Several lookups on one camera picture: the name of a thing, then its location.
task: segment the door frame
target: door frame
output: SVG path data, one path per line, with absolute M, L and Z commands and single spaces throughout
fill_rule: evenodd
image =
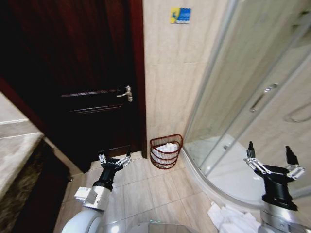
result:
M 147 158 L 147 132 L 146 132 L 146 101 L 145 101 L 145 66 L 144 66 L 144 35 L 143 35 L 143 7 L 142 0 L 129 0 L 129 19 L 131 29 L 131 44 L 133 48 L 134 72 L 136 74 L 138 124 L 141 140 L 141 154 Z M 0 76 L 0 91 L 52 142 L 57 135 L 48 130 L 47 125 L 23 101 L 23 99 L 10 87 L 7 81 Z

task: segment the red wire basket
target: red wire basket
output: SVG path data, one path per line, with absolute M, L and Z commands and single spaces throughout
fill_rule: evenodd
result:
M 159 147 L 172 143 L 177 145 L 177 150 L 173 152 L 164 152 Z M 180 149 L 183 146 L 183 137 L 174 134 L 166 137 L 158 137 L 150 140 L 150 160 L 154 166 L 159 169 L 170 169 L 175 166 Z

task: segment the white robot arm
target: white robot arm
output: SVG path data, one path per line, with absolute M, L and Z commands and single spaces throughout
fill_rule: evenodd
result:
M 62 233 L 103 233 L 103 214 L 107 208 L 113 179 L 117 171 L 122 170 L 131 161 L 129 150 L 123 159 L 106 159 L 99 155 L 103 172 L 92 188 L 79 187 L 75 198 L 88 208 L 76 214 L 63 228 Z

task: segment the shower enclosure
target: shower enclosure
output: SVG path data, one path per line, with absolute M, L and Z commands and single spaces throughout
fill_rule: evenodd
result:
M 284 166 L 285 146 L 311 170 L 309 0 L 229 0 L 184 150 L 214 190 L 259 207 L 264 185 L 243 161 L 251 140 L 265 164 Z M 311 176 L 290 186 L 308 195 Z

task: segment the beige tiled floor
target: beige tiled floor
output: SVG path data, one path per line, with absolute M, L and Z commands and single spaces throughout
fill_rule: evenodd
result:
M 201 233 L 217 232 L 207 216 L 210 200 L 192 180 L 181 158 L 169 170 L 154 167 L 150 159 L 134 158 L 115 177 L 104 214 L 105 232 L 118 226 L 118 233 L 126 233 L 150 220 L 191 226 Z M 74 176 L 68 184 L 55 233 L 61 232 L 65 223 L 82 210 L 73 199 L 77 188 L 91 187 L 101 172 L 98 164 L 92 164 L 89 172 Z

